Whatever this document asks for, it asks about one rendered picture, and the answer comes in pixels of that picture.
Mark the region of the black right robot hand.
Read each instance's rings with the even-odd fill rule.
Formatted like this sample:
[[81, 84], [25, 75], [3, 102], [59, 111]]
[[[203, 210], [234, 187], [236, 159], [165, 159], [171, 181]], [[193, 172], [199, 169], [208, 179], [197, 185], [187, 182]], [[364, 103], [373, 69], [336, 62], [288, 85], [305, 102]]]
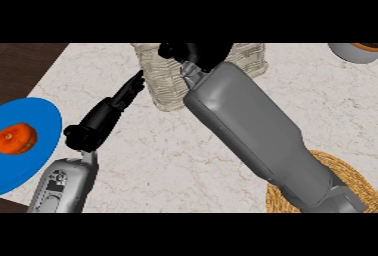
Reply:
[[174, 59], [180, 64], [193, 63], [208, 73], [225, 60], [231, 43], [161, 43], [158, 55]]

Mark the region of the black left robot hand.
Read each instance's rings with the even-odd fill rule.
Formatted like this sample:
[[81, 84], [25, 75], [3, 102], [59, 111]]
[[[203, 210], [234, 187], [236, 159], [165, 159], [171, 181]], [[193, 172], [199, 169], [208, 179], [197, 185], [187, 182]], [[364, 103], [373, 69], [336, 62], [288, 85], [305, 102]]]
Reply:
[[143, 71], [128, 79], [112, 97], [106, 97], [91, 108], [81, 122], [63, 130], [66, 146], [90, 153], [101, 146], [138, 92], [143, 90]]

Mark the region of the pale wicker basket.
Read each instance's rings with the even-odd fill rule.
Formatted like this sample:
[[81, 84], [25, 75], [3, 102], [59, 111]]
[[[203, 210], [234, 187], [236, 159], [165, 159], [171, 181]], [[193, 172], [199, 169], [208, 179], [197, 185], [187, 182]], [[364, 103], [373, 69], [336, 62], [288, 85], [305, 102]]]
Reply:
[[[158, 55], [158, 43], [132, 43], [131, 46], [158, 110], [162, 112], [180, 110], [184, 107], [183, 97], [187, 86], [180, 77], [178, 62]], [[268, 66], [264, 53], [264, 43], [234, 43], [225, 60], [237, 65], [251, 78], [255, 78], [265, 72]]]

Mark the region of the grey bowl with brown contents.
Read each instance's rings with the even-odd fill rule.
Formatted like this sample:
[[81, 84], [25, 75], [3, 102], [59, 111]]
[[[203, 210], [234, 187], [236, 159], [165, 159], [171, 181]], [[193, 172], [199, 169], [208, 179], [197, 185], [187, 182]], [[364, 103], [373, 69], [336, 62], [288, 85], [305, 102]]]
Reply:
[[366, 51], [351, 43], [329, 43], [332, 53], [347, 62], [354, 64], [367, 64], [378, 59], [378, 49]]

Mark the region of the blue round plate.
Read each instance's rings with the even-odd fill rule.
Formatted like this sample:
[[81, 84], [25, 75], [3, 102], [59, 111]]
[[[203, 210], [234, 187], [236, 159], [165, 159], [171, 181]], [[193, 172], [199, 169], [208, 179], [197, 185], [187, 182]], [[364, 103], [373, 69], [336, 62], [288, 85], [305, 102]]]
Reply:
[[0, 130], [17, 123], [26, 123], [35, 129], [36, 142], [25, 153], [0, 153], [0, 195], [28, 181], [54, 151], [62, 132], [62, 117], [54, 104], [42, 98], [26, 97], [0, 105]]

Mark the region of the yellow woven round placemat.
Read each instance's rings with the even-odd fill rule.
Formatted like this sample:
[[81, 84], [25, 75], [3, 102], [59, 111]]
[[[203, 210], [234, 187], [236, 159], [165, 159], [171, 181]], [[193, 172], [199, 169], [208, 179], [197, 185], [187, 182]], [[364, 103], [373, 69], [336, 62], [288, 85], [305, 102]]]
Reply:
[[[366, 213], [378, 213], [378, 191], [360, 175], [357, 170], [335, 156], [326, 152], [311, 150], [314, 158], [332, 170], [338, 178], [345, 182], [351, 191], [366, 205]], [[265, 211], [268, 213], [298, 213], [299, 209], [285, 199], [279, 188], [268, 184], [265, 190]]]

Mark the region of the orange pumpkin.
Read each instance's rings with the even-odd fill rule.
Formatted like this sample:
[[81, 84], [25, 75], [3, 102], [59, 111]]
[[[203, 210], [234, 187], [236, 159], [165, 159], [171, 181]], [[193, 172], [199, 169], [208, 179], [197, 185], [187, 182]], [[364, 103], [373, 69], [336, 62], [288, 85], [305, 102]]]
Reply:
[[17, 123], [0, 130], [0, 153], [22, 154], [35, 145], [36, 131], [26, 123]]

